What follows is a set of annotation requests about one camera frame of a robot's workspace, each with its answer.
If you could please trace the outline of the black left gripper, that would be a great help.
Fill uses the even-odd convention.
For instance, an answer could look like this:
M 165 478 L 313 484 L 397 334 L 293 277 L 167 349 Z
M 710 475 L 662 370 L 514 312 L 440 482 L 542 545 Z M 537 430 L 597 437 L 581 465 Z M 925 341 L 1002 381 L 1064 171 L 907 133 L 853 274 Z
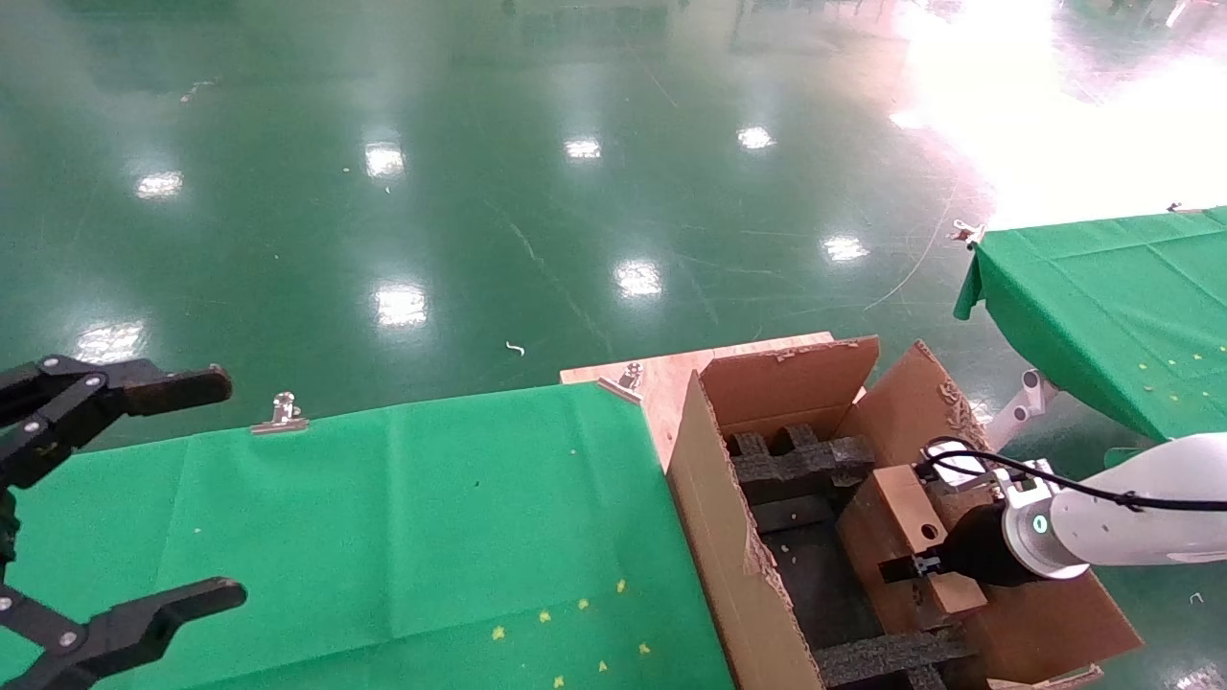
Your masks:
M 164 372 L 148 359 L 109 365 L 47 356 L 2 372 L 0 564 L 16 560 L 21 521 L 9 487 L 28 490 L 110 424 L 227 401 L 229 374 L 218 366 Z M 42 654 L 4 689 L 91 689 L 158 662 L 188 622 L 242 607 L 245 586 L 206 578 L 128 600 L 76 622 L 2 584 L 2 629 L 39 646 Z

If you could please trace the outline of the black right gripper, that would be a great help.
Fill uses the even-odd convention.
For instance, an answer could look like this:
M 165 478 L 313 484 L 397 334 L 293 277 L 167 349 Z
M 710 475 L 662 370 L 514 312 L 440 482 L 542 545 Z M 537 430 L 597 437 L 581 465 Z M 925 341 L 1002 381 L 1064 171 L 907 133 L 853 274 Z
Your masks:
M 939 546 L 939 556 L 914 554 L 882 561 L 885 584 L 902 584 L 946 571 L 973 578 L 978 584 L 1018 586 L 1018 560 L 1007 544 L 1005 503 L 979 505 L 960 516 Z

